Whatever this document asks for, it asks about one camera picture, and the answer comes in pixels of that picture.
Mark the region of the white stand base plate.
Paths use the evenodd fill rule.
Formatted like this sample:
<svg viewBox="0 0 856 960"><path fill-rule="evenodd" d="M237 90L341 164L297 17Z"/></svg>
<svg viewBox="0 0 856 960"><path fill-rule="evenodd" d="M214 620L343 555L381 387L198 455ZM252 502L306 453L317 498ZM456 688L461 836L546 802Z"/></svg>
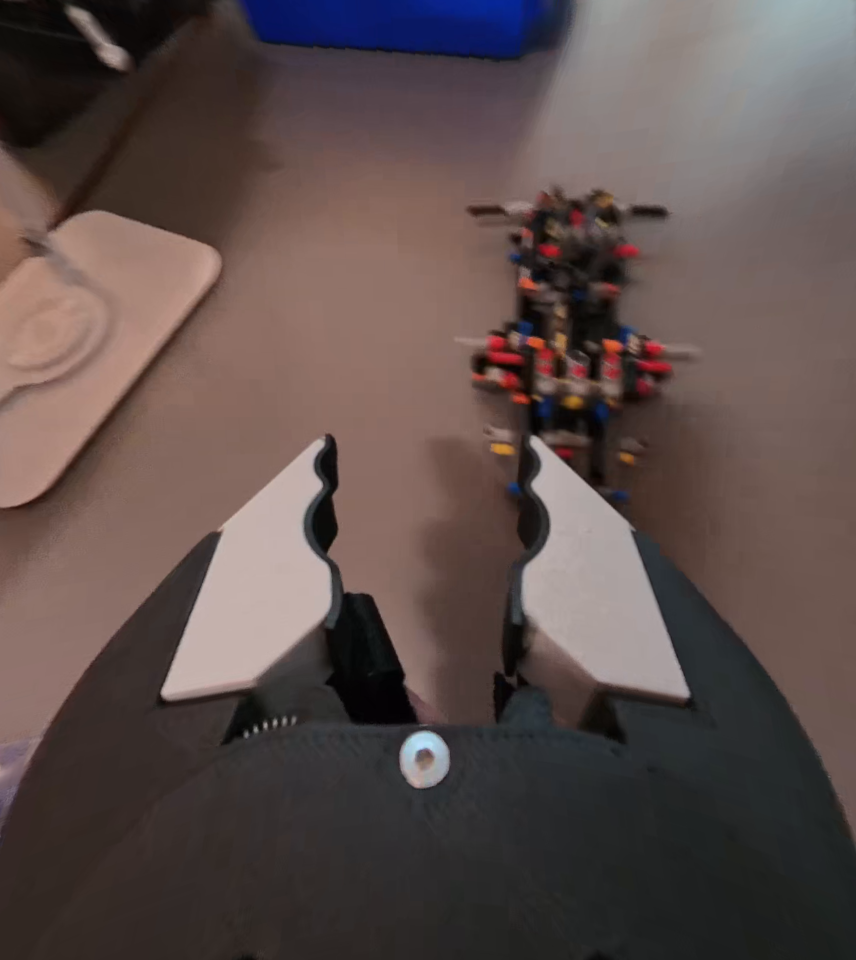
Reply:
<svg viewBox="0 0 856 960"><path fill-rule="evenodd" d="M0 509L46 493L214 286L211 246L105 211L0 231Z"/></svg>

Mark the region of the blue plastic bin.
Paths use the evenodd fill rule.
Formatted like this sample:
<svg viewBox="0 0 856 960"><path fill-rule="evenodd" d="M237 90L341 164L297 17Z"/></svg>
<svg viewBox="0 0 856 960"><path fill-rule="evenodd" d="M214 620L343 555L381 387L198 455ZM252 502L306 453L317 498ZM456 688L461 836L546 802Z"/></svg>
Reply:
<svg viewBox="0 0 856 960"><path fill-rule="evenodd" d="M514 61L554 44L567 1L241 1L274 45Z"/></svg>

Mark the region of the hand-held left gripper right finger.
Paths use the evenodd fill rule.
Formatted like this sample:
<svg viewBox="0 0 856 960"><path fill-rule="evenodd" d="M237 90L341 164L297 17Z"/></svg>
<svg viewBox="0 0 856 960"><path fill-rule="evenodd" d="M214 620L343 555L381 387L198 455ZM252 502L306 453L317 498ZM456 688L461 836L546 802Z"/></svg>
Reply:
<svg viewBox="0 0 856 960"><path fill-rule="evenodd" d="M692 694L635 530L538 437L518 461L522 553L508 575L506 679L587 730L609 698L685 709Z"/></svg>

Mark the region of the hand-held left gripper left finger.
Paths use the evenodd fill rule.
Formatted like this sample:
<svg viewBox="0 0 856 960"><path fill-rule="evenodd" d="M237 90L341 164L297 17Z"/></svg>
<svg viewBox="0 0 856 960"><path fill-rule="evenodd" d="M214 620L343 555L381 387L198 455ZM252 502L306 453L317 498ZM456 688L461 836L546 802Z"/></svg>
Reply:
<svg viewBox="0 0 856 960"><path fill-rule="evenodd" d="M164 702L267 693L300 675L327 678L328 633L343 599L329 556L337 488L337 444L325 435L219 528L160 688Z"/></svg>

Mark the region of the lego technic car chassis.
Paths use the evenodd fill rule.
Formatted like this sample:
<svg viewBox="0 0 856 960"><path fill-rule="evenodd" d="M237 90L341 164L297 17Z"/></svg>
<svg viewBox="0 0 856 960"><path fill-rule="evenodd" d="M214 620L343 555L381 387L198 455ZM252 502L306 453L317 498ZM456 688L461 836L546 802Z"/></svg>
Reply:
<svg viewBox="0 0 856 960"><path fill-rule="evenodd" d="M508 227L514 272L512 317L459 340L472 350L472 385L508 397L516 413L511 426L484 426L489 451L518 459L523 440L538 438L608 504L624 507L629 494L612 485L612 471L635 465L648 444L624 434L623 411L657 398L675 363L699 354L621 319L640 255L627 229L665 221L671 210L604 189L571 195L552 187L532 201L475 202L465 211Z"/></svg>

